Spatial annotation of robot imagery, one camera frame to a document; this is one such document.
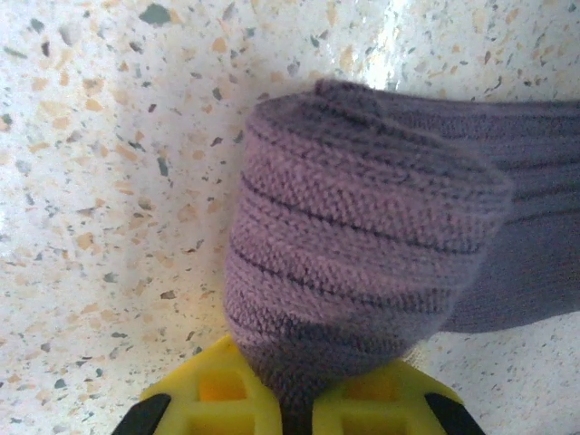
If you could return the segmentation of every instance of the knitted sock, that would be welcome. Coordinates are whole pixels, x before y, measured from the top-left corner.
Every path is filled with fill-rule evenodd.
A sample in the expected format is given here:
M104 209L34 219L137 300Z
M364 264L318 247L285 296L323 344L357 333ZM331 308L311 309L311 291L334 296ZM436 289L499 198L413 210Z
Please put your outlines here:
M434 101L332 81L318 92L474 150L513 180L511 215L443 330L487 332L580 310L579 101Z
M330 383L439 330L511 207L501 172L385 116L384 95L319 82L247 122L225 308L285 433L310 432Z

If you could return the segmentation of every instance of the speckled floor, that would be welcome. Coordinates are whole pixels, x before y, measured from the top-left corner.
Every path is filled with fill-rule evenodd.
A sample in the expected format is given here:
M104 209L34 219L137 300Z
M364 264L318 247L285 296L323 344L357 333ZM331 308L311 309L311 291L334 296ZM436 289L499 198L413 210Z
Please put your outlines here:
M580 98L575 0L0 0L0 433L108 434L225 332L243 120L332 74ZM424 370L489 434L580 430L580 315L440 334Z

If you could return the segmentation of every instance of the sock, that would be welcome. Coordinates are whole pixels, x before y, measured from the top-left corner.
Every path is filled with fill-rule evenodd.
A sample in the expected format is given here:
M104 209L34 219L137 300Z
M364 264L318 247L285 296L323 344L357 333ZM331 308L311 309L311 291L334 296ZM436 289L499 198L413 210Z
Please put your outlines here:
M580 310L579 101L434 101L334 81L317 91L474 150L513 180L506 225L442 330L489 332Z
M328 385L438 331L512 207L502 172L383 95L319 82L247 121L225 309L285 433L310 433Z

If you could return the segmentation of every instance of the terrazzo floor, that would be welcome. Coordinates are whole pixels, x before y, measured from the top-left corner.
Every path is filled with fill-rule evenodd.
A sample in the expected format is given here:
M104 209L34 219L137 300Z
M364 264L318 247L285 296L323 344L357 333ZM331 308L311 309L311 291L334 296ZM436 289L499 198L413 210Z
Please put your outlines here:
M580 98L575 0L0 0L0 433L109 434L225 331L221 270L263 99L335 77ZM580 431L580 314L438 334L423 369L490 435Z

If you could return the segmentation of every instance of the floor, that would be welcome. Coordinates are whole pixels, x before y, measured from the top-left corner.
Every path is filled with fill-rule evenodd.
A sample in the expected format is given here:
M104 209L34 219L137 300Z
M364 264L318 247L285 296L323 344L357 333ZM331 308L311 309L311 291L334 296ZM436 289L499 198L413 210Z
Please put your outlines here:
M0 432L107 434L225 331L257 102L333 75L477 101L580 98L575 0L0 0ZM580 431L580 314L439 334L424 370L488 434Z

